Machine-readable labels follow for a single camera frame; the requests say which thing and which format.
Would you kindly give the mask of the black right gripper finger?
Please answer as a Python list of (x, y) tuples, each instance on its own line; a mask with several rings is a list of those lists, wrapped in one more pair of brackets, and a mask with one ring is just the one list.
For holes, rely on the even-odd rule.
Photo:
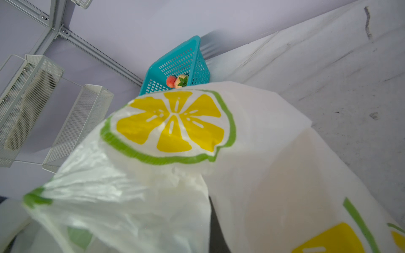
[(223, 236), (215, 208), (211, 197), (209, 197), (211, 205), (211, 225), (210, 225), (210, 239), (209, 239), (209, 253), (231, 253), (225, 238)]

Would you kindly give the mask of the white lemon print plastic bag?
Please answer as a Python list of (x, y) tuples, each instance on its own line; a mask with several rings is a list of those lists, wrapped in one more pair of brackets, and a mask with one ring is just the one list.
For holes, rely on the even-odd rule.
[(405, 229), (277, 93), (219, 82), (139, 96), (50, 181), (1, 204), (1, 252), (402, 253)]

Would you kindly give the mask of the red fake strawberry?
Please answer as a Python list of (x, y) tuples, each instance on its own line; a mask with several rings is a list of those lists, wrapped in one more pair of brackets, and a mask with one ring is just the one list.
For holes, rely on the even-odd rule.
[(181, 88), (181, 87), (186, 87), (187, 84), (188, 84), (188, 75), (181, 74), (175, 80), (174, 88), (178, 89), (178, 88)]

